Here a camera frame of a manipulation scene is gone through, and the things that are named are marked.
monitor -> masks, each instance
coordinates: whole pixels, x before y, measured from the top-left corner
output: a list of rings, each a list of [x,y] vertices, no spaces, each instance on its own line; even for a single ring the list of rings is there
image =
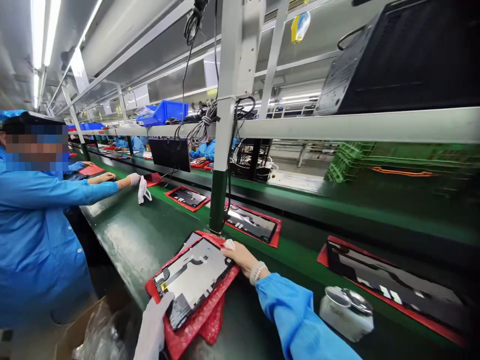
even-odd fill
[[[148,145],[155,165],[190,172],[187,139],[148,139]]]

power cord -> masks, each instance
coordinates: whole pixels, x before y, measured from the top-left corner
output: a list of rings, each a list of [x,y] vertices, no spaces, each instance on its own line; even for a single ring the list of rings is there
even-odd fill
[[[181,81],[181,103],[182,103],[182,112],[181,112],[181,122],[180,125],[175,129],[175,133],[173,134],[173,140],[180,139],[180,129],[184,124],[185,120],[185,78],[187,77],[187,71],[189,69],[190,57],[192,56],[192,49],[194,48],[195,38],[200,29],[200,24],[202,22],[203,13],[205,7],[209,3],[209,0],[195,0],[193,3],[193,7],[191,8],[191,13],[186,21],[185,28],[183,29],[183,37],[186,39],[186,44],[190,47],[190,51],[188,52],[188,58],[186,60],[185,72],[183,73],[183,79]],[[178,143],[178,147],[172,149],[172,152],[180,150],[181,144]]]

white glove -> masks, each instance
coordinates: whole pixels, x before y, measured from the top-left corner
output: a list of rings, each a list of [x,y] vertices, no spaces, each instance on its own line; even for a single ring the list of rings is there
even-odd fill
[[[174,298],[174,293],[168,291],[159,304],[150,299],[143,312],[133,360],[158,360],[165,345],[164,315]]]
[[[136,172],[131,173],[127,176],[127,178],[130,178],[130,186],[137,185],[140,181],[140,175],[138,175]]]

red tray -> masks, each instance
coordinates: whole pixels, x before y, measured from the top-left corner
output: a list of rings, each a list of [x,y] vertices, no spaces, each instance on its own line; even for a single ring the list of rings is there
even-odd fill
[[[192,168],[203,168],[204,166],[206,166],[206,165],[208,165],[208,164],[210,164],[210,161],[205,160],[204,162],[199,163],[199,164],[196,164],[196,163],[192,163],[192,162],[191,162],[191,163],[190,163],[190,166],[191,166]]]
[[[227,209],[228,205],[229,205],[229,201],[227,200],[227,201],[225,201],[225,210]],[[264,241],[256,238],[255,236],[250,235],[248,232],[245,232],[245,231],[243,231],[242,229],[239,229],[238,227],[235,227],[234,225],[232,225],[232,224],[229,223],[228,221],[225,221],[225,225],[228,225],[229,227],[231,227],[231,228],[233,228],[233,229],[235,229],[235,230],[238,230],[239,232],[244,233],[245,235],[248,235],[248,236],[251,237],[251,238],[254,238],[254,239],[258,240],[258,241],[261,242],[262,244],[271,246],[272,248],[276,248],[276,249],[279,247],[280,229],[282,228],[282,220],[279,220],[279,219],[277,219],[277,218],[275,218],[275,217],[272,217],[272,216],[264,215],[264,214],[262,214],[261,212],[253,211],[253,210],[251,210],[251,209],[249,209],[249,208],[247,208],[247,207],[240,206],[240,205],[234,204],[234,203],[232,203],[232,202],[230,203],[230,205],[235,205],[235,206],[239,207],[240,209],[249,211],[249,212],[251,212],[252,214],[255,214],[255,215],[259,216],[259,217],[262,217],[262,218],[264,218],[264,219],[267,219],[267,220],[269,220],[269,221],[271,221],[271,222],[276,223],[276,230],[275,230],[275,232],[273,233],[273,236],[271,237],[270,243],[268,244],[268,243],[266,243],[266,242],[264,242]]]
[[[391,265],[394,265],[392,264],[391,262],[387,261],[387,260],[384,260],[382,259],[381,257],[378,257],[376,255],[373,255],[372,253],[368,252],[368,251],[365,251],[355,245],[352,245],[351,243],[349,242],[346,242],[346,241],[343,241],[335,236],[329,236],[328,237],[328,240],[332,243],[335,243],[335,244],[339,244],[339,245],[343,245],[347,248],[350,248],[352,250],[355,250],[359,253],[362,253],[364,254],[365,256],[369,256],[369,257],[372,257],[372,258],[375,258],[377,260],[380,260],[380,261],[383,261],[385,263],[389,263]],[[323,245],[320,253],[318,254],[318,257],[316,258],[316,260],[326,266],[327,268],[329,267],[329,258],[328,258],[328,255],[327,255],[327,244]],[[363,286],[361,284],[359,284],[358,282],[355,282],[347,277],[345,277],[345,279],[347,280],[350,280],[352,283],[354,283],[355,285],[357,285],[358,287],[362,288],[363,290],[369,292],[370,294],[372,294],[373,296],[375,296],[376,298],[379,298],[380,300],[386,302],[387,304],[391,305],[392,307],[394,307],[395,309],[401,311],[402,313],[404,313],[405,315],[409,316],[410,318],[418,321],[419,323],[425,325],[427,328],[433,330],[434,332],[442,335],[443,337],[453,341],[454,343],[460,345],[460,346],[464,346],[465,345],[465,342],[464,342],[464,339],[459,335],[457,334],[456,332],[450,330],[449,328],[439,324],[438,322],[435,322],[434,320],[431,320],[429,319],[428,317],[416,312],[416,311],[413,311],[409,308],[406,308],[405,306],[402,306],[400,305],[399,303],[385,297],[385,296],[382,296],[380,295],[379,293],[376,293],[375,291],[373,291],[372,289],[370,289],[369,287],[366,287],[366,286]]]
[[[181,201],[178,201],[174,198],[171,198],[169,195],[171,193],[174,193],[175,191],[177,191],[178,189],[180,188],[183,188],[183,189],[187,189],[187,190],[190,190],[194,193],[197,193],[197,194],[200,194],[198,191],[195,191],[195,190],[192,190],[191,188],[188,188],[186,186],[179,186],[179,187],[176,187],[174,188],[173,190],[169,191],[169,192],[165,192],[165,195],[170,199],[170,200],[173,200],[174,202],[176,202],[177,204],[180,204],[181,206],[183,206],[185,209],[188,209],[190,210],[191,212],[196,212],[198,209],[200,209],[203,205],[205,205],[206,203],[208,203],[210,201],[210,198],[207,197],[205,200],[203,200],[203,202],[201,202],[200,204],[198,204],[198,207],[192,207],[192,206],[189,206],[187,205],[186,203],[184,202],[181,202]]]
[[[191,246],[180,251],[175,257],[173,257],[169,262],[167,262],[162,268],[154,275],[152,278],[145,284],[145,289],[151,295],[151,297],[158,304],[160,302],[160,295],[155,287],[154,277],[162,272],[162,270],[173,263],[176,259],[182,256],[188,249],[190,249],[194,244],[199,242],[202,238],[206,238],[209,241],[217,244],[219,248],[223,247],[225,242],[224,239],[212,235],[203,231],[195,231],[196,234],[201,235],[197,241],[195,241]],[[221,318],[222,312],[222,302],[225,301],[225,291],[227,291],[230,284],[233,282],[235,277],[240,272],[238,265],[234,265],[226,276],[218,283],[218,286],[212,293],[205,299],[205,301],[200,305],[200,307],[195,311],[195,313],[186,321],[184,325],[177,331],[172,329],[168,317],[164,317],[164,328],[165,328],[165,342],[168,347],[168,352],[172,360],[178,360],[187,347],[190,345],[195,336],[200,332],[202,337],[205,338],[209,343],[215,342],[220,331],[220,328],[212,331],[212,327],[208,324],[208,321],[214,321],[215,318]]]
[[[102,169],[101,167],[94,164],[92,166],[85,166],[83,169],[78,170],[78,173],[85,176],[92,176],[103,173],[104,171],[105,169]]]

